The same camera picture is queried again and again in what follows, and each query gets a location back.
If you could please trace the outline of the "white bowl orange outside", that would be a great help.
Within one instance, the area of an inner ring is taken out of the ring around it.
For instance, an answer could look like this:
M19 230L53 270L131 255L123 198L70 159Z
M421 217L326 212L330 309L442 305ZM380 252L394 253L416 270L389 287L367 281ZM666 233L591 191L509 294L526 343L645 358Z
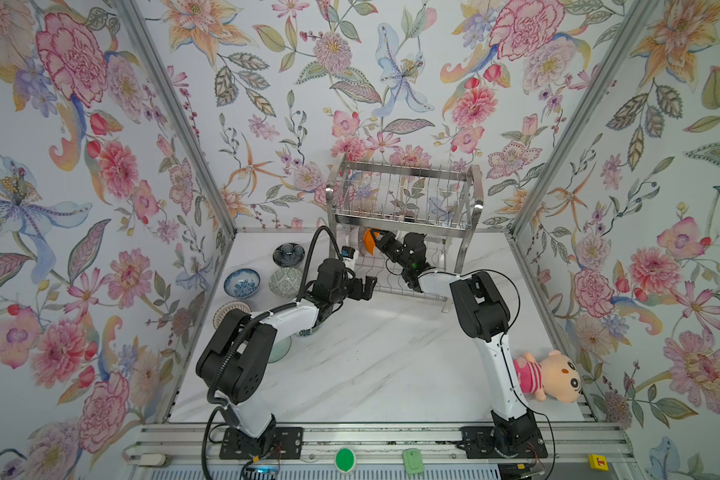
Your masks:
M370 256L375 255L375 250L376 250L375 236L370 229L366 230L365 233L363 234L362 245L365 248L368 255L370 255Z

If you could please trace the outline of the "grey striped bowl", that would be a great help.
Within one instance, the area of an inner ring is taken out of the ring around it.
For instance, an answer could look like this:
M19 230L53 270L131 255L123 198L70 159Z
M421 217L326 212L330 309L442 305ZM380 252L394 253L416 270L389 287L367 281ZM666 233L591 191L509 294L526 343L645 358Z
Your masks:
M367 249L364 244L364 227L353 226L349 233L349 243L354 248L359 257L365 257L367 255Z

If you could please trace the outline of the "stainless steel dish rack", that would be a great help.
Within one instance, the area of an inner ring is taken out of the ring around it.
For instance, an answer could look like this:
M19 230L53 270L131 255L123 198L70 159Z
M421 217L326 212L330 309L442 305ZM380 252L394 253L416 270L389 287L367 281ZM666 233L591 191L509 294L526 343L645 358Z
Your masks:
M348 245L353 226L394 232L402 241L409 232L425 234L427 261L437 269L461 274L468 248L484 210L482 171L448 167L408 167L343 159L326 183L328 224ZM401 268L380 251L359 257L360 274L375 276L381 291L437 300L448 297L418 293L401 277Z

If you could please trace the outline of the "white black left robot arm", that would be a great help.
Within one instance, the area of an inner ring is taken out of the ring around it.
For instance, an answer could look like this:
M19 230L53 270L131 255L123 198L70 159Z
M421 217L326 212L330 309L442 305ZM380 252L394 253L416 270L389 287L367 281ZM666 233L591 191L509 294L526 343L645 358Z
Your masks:
M276 426L274 414L254 400L274 346L322 326L345 301L373 296L376 279L357 277L326 226L313 235L305 266L311 265L321 234L328 236L333 256L319 265L317 278L303 279L295 298L283 305L259 313L233 309L225 314L196 362L195 373L207 387L207 402L247 439L268 443Z

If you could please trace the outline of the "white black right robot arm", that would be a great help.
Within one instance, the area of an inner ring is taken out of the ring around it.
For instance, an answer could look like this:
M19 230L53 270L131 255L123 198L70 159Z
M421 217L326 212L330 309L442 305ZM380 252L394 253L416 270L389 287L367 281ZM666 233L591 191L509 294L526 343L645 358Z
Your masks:
M532 450L543 438L510 365L509 331L519 314L510 312L492 278L494 272L480 269L457 274L435 268L427 261L426 242L420 233L408 233L400 241L391 231L372 228L366 236L376 250L401 268L401 277L410 289L452 301L459 326L474 340L486 372L493 424L491 452L512 458Z

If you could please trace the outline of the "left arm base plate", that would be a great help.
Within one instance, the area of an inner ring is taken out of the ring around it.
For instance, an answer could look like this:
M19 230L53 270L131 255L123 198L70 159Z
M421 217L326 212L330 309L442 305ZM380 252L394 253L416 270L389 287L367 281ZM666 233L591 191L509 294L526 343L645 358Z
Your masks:
M303 447L302 427L274 427L261 437L251 437L238 429L229 429L221 442L221 460L299 460Z

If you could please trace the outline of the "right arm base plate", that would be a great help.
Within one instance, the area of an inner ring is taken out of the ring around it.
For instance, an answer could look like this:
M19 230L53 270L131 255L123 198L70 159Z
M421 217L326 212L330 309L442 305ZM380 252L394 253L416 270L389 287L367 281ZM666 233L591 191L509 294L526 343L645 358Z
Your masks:
M470 460L475 459L546 459L549 457L545 440L538 430L511 434L490 425L460 428L457 447Z

